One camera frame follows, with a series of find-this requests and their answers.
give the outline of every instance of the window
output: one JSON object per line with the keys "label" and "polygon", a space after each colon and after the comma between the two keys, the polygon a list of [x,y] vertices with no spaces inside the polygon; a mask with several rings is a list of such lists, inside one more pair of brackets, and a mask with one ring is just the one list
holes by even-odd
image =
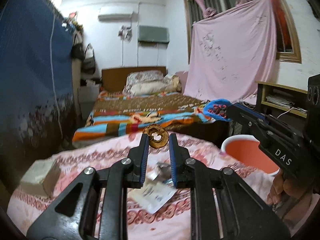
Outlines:
{"label": "window", "polygon": [[[221,13],[236,5],[236,0],[204,0],[206,7],[212,7]],[[189,56],[191,51],[192,25],[203,19],[202,11],[194,0],[185,0]],[[274,4],[277,26],[277,54],[276,59],[301,63],[300,45],[293,18],[285,0]]]}

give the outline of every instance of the human hand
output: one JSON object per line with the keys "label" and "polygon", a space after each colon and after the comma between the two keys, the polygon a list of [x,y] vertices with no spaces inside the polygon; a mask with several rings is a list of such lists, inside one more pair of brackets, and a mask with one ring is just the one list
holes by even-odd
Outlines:
{"label": "human hand", "polygon": [[[282,192],[287,193],[287,195],[292,196],[296,199],[300,199],[308,188],[308,184],[299,183],[295,179],[283,179],[283,171],[279,170],[278,174],[275,176],[270,193],[267,196],[267,204],[278,204],[281,202]],[[310,207],[312,197],[312,189],[302,197],[302,199],[297,203],[285,216],[284,221],[289,227],[296,225],[306,214]]]}

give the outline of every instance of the wooden headboard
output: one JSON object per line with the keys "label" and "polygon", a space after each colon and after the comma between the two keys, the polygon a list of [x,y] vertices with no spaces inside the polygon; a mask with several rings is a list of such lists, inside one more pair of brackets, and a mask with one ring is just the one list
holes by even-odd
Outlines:
{"label": "wooden headboard", "polygon": [[163,75],[167,74],[167,68],[165,66],[107,68],[101,70],[102,86],[109,92],[122,91],[127,83],[127,76],[130,73],[146,70],[160,70]]}

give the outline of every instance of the pink sheet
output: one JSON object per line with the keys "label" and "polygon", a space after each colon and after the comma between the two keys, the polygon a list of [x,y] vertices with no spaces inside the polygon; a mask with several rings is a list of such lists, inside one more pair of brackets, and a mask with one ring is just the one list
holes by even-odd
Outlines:
{"label": "pink sheet", "polygon": [[257,92],[276,59],[271,0],[253,0],[193,25],[184,95],[231,102]]}

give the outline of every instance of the metal screw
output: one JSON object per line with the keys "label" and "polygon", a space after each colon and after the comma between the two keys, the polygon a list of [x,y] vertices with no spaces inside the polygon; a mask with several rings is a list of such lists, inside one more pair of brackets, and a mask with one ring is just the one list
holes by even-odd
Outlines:
{"label": "metal screw", "polygon": [[84,170],[84,174],[90,175],[91,173],[93,173],[94,168],[92,167],[88,167]]}
{"label": "metal screw", "polygon": [[187,164],[195,164],[196,160],[194,158],[188,158],[188,159],[186,159],[186,163]]}
{"label": "metal screw", "polygon": [[224,168],[223,173],[226,175],[231,175],[233,173],[233,169],[231,168]]}
{"label": "metal screw", "polygon": [[124,159],[121,160],[121,163],[124,164],[124,165],[130,164],[131,163],[131,159],[124,158]]}

